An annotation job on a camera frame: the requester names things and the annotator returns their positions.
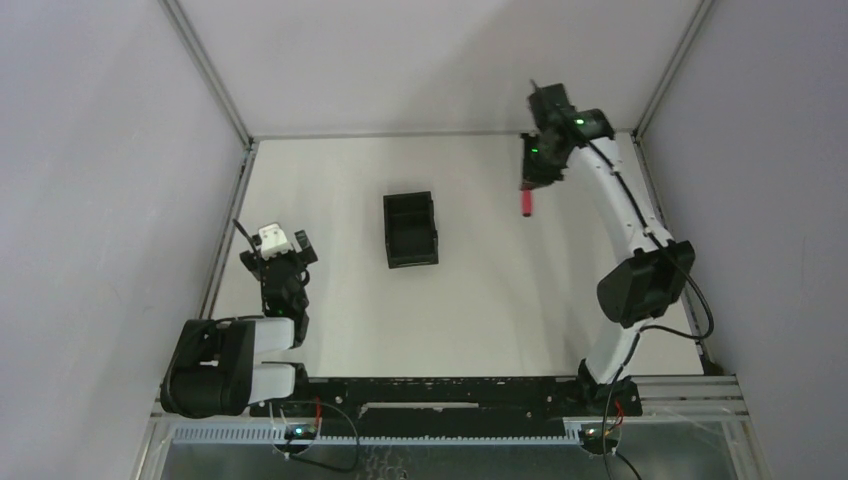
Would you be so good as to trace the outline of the red handled screwdriver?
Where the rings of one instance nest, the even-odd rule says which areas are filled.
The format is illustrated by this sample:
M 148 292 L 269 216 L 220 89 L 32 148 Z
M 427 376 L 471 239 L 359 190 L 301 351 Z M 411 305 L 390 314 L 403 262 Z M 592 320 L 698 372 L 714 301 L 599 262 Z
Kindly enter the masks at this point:
M 532 190 L 521 191 L 521 213 L 525 218 L 529 218 L 534 213 L 534 196 Z

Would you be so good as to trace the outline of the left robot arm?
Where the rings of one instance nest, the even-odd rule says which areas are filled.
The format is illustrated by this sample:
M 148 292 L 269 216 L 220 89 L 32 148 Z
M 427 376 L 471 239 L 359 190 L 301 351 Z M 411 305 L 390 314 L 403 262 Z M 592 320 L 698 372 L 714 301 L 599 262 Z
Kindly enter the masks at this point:
M 298 381 L 303 367 L 259 357 L 303 344 L 310 322 L 308 267 L 317 259 L 305 231 L 289 238 L 277 223 L 261 227 L 240 254 L 259 283 L 261 314 L 186 321 L 160 386 L 162 408 L 202 419 L 239 416 L 273 400 L 290 417 L 305 414 L 313 392 Z

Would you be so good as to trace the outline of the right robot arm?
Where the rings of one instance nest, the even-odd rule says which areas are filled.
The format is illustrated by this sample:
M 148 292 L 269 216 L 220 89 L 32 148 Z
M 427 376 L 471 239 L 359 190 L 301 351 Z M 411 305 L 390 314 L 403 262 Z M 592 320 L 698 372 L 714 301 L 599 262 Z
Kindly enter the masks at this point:
M 561 83 L 534 84 L 527 102 L 535 129 L 521 136 L 523 216 L 532 213 L 533 191 L 575 180 L 590 194 L 616 261 L 596 286 L 607 322 L 565 390 L 567 402 L 602 416 L 629 395 L 627 372 L 642 334 L 661 330 L 658 319 L 686 286 L 696 285 L 696 254 L 690 242 L 673 238 L 632 188 L 602 110 L 579 110 Z

